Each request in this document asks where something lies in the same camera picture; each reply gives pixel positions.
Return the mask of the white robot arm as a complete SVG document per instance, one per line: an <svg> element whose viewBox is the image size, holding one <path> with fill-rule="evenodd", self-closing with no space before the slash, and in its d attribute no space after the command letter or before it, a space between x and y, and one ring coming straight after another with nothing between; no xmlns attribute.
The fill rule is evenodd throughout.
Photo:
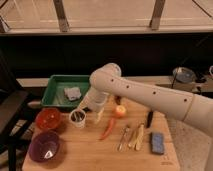
<svg viewBox="0 0 213 171"><path fill-rule="evenodd" d="M186 91L131 81L115 63L95 70L89 78L86 106L100 111L109 94L121 96L183 121L213 137L213 99Z"/></svg>

